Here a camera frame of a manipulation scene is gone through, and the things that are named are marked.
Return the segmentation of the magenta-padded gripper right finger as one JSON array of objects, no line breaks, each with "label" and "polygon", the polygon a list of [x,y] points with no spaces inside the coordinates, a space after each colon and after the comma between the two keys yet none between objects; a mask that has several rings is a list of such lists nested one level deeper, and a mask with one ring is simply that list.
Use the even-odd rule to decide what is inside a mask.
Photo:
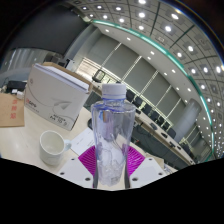
[{"label": "magenta-padded gripper right finger", "polygon": [[131,189],[143,187],[166,176],[153,157],[145,157],[133,147],[129,148],[126,168]]}]

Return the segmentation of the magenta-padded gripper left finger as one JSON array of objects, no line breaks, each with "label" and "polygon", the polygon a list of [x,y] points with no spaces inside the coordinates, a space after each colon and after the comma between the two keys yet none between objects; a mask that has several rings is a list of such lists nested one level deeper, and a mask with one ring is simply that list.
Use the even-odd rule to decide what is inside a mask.
[{"label": "magenta-padded gripper left finger", "polygon": [[77,158],[72,158],[58,172],[58,176],[84,188],[97,185],[95,147],[92,146]]}]

